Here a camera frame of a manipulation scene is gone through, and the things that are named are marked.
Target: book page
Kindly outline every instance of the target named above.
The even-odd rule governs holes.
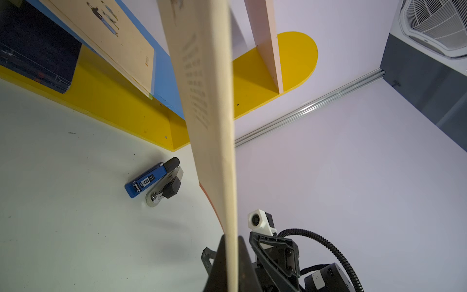
[[[149,95],[154,48],[115,0],[40,1],[138,89]]]
[[[238,289],[237,193],[227,0],[159,0],[199,183],[226,235],[229,292]]]

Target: yellow shelf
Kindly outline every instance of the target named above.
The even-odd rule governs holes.
[[[175,151],[190,140],[185,121],[156,99],[148,99],[104,59],[81,47],[73,81],[65,94],[0,66],[0,78]]]
[[[315,42],[299,32],[278,35],[285,94],[304,83],[318,60]],[[58,93],[0,66],[0,78],[155,145],[176,151],[190,140],[185,121],[156,99],[149,100],[104,59],[82,46],[69,90]],[[233,61],[235,118],[278,98],[257,49]]]
[[[258,50],[248,51],[233,61],[236,119],[297,88],[315,70],[318,48],[312,38],[295,31],[280,33],[277,38],[284,92],[279,94]]]

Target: white wall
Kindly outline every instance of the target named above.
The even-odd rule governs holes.
[[[276,228],[334,243],[366,291],[464,291],[467,153],[382,79],[236,149],[239,232]],[[293,237],[300,266],[336,262]]]
[[[176,196],[128,196],[173,156]],[[0,230],[8,292],[201,291],[201,252],[222,235],[189,146],[171,153],[1,79]]]

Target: air conditioner vent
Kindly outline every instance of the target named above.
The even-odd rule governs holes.
[[[411,32],[408,36],[418,35],[437,43],[440,49],[467,47],[467,0],[407,0],[401,11],[402,21],[406,26],[403,31]]]

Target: white floor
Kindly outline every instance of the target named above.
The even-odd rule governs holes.
[[[177,156],[150,208],[124,184]],[[222,229],[190,146],[171,153],[0,80],[0,291],[201,291]]]

